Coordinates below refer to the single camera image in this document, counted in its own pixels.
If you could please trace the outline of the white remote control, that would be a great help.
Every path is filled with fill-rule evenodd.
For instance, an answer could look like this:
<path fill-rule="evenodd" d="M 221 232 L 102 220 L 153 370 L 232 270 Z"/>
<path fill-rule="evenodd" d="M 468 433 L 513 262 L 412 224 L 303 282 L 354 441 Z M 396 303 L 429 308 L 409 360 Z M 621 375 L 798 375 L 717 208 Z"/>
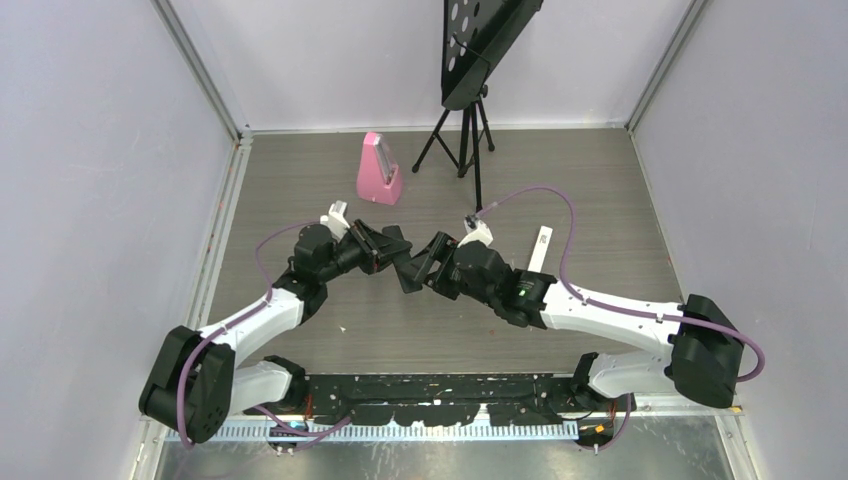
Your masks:
<path fill-rule="evenodd" d="M 528 262 L 528 271 L 536 273 L 540 273 L 542 271 L 552 234 L 553 229 L 551 227 L 544 225 L 539 227 Z"/>

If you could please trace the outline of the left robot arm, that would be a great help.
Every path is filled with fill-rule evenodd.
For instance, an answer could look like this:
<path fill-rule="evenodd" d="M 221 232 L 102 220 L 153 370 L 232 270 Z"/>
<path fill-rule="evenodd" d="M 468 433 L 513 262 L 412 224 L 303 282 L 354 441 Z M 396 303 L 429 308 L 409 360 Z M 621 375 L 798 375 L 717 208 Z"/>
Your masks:
<path fill-rule="evenodd" d="M 243 362 L 313 317 L 330 281 L 352 270 L 379 273 L 412 247 L 396 225 L 375 230 L 356 220 L 299 229 L 286 270 L 258 300 L 215 324 L 177 326 L 165 336 L 138 408 L 176 431 L 186 447 L 208 441 L 231 414 L 266 404 L 284 414 L 298 412 L 307 398 L 302 367 L 279 356 L 250 367 Z"/>

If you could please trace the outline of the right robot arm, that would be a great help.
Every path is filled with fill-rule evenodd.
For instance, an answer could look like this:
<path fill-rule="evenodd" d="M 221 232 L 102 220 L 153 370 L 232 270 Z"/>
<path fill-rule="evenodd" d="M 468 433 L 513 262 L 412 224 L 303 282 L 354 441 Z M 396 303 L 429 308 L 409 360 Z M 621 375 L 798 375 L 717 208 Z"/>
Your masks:
<path fill-rule="evenodd" d="M 584 410 L 627 394 L 672 391 L 707 407 L 733 403 L 744 342 L 707 297 L 651 303 L 579 289 L 550 274 L 514 269 L 479 240 L 461 243 L 444 233 L 397 269 L 407 291 L 428 287 L 450 299 L 465 295 L 513 326 L 582 332 L 632 346 L 626 354 L 580 358 L 570 392 Z"/>

